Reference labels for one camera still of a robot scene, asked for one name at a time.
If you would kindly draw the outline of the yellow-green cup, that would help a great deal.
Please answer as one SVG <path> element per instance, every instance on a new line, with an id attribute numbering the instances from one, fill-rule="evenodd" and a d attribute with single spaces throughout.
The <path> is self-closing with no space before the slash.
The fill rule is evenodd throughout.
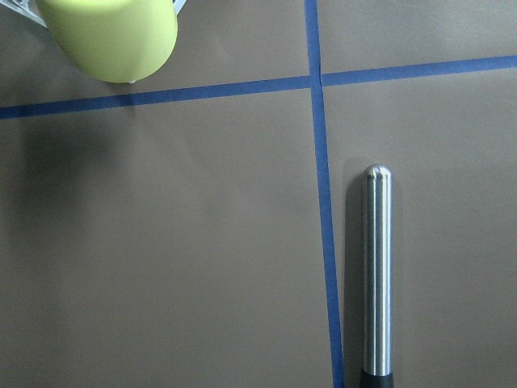
<path id="1" fill-rule="evenodd" d="M 174 3 L 151 1 L 38 1 L 53 40 L 84 73 L 104 82 L 136 82 L 173 53 Z"/>

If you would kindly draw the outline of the metal cup rack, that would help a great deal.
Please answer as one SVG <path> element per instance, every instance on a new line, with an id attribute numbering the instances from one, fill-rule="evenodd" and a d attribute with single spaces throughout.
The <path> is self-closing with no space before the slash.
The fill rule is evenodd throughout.
<path id="1" fill-rule="evenodd" d="M 45 21 L 40 16 L 36 2 L 32 0 L 1 0 L 1 5 L 18 15 L 31 20 L 33 23 L 47 29 Z"/>

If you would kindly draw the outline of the steel muddler with black tip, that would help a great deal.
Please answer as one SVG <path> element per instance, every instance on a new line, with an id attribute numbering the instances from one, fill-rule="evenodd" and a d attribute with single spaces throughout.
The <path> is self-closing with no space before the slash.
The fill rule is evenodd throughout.
<path id="1" fill-rule="evenodd" d="M 361 387 L 393 387 L 393 174 L 363 173 L 364 327 Z"/>

